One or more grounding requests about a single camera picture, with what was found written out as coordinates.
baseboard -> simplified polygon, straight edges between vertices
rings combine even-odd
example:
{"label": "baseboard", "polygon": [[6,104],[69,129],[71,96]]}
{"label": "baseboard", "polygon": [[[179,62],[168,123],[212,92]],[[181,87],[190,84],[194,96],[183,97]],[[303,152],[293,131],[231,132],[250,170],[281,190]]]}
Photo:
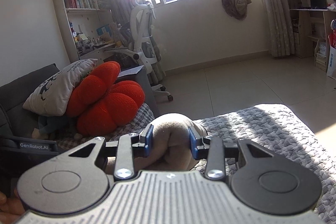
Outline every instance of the baseboard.
{"label": "baseboard", "polygon": [[228,64],[228,63],[234,63],[234,62],[239,62],[239,61],[244,61],[244,60],[249,60],[249,59],[255,59],[263,56],[269,55],[268,51],[263,51],[263,52],[254,52],[250,54],[244,54],[244,55],[237,55],[237,56],[231,56],[231,57],[226,57],[222,59],[217,59],[217,60],[211,60],[203,63],[198,63],[190,66],[185,66],[181,68],[176,68],[176,69],[170,69],[166,70],[166,75],[171,76],[171,75],[178,75],[180,73],[184,72],[189,72],[189,71],[194,71],[194,70],[199,70],[199,69],[205,69],[205,68],[210,68],[214,66],[219,66],[223,64]]}

beige stuffed toy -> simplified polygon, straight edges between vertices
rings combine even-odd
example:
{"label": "beige stuffed toy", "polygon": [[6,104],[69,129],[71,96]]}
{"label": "beige stuffed toy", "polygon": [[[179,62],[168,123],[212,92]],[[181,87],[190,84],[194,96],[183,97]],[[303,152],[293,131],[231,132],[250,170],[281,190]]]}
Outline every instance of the beige stuffed toy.
{"label": "beige stuffed toy", "polygon": [[[134,169],[186,171],[192,169],[198,160],[194,160],[190,151],[188,127],[194,127],[200,136],[207,132],[201,125],[188,117],[170,113],[151,122],[153,128],[152,150],[147,158],[134,159]],[[105,172],[113,174],[115,157],[110,157]]]}

gray ridged panel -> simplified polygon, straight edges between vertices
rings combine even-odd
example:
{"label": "gray ridged panel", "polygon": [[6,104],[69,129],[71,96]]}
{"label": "gray ridged panel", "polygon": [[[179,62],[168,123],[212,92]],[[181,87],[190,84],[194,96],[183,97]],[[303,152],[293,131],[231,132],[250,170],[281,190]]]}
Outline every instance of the gray ridged panel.
{"label": "gray ridged panel", "polygon": [[81,215],[48,218],[26,213],[19,224],[261,224],[322,223],[313,213],[278,217],[250,209],[226,184],[198,171],[143,171],[133,181],[116,183],[108,198]]}

white pillow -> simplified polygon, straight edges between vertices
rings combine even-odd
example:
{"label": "white pillow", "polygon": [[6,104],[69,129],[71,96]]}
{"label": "white pillow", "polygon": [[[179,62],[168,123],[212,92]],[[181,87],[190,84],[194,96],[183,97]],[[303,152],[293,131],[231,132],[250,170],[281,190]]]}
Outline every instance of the white pillow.
{"label": "white pillow", "polygon": [[28,97],[23,108],[42,116],[62,116],[78,83],[93,70],[97,59],[76,61],[48,78]]}

white office chair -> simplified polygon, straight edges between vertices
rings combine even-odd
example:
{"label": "white office chair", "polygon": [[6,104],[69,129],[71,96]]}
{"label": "white office chair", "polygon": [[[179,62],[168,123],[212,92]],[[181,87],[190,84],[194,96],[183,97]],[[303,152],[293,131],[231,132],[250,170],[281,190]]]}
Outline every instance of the white office chair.
{"label": "white office chair", "polygon": [[[131,34],[134,39],[134,49],[131,50],[126,47],[118,47],[113,49],[105,50],[106,52],[119,52],[130,56],[135,62],[139,65],[144,65],[146,73],[149,74],[152,72],[152,64],[158,62],[155,55],[155,51],[151,41],[150,35],[150,22],[151,17],[155,18],[154,6],[149,1],[146,0],[132,0],[134,8],[131,11],[130,16],[130,29]],[[137,15],[141,13],[140,20],[137,20]],[[150,45],[152,57],[148,58],[142,50],[142,44]],[[169,101],[172,101],[174,98],[168,92],[165,91],[166,88],[159,84],[152,86],[153,94],[156,96],[167,96]]]}

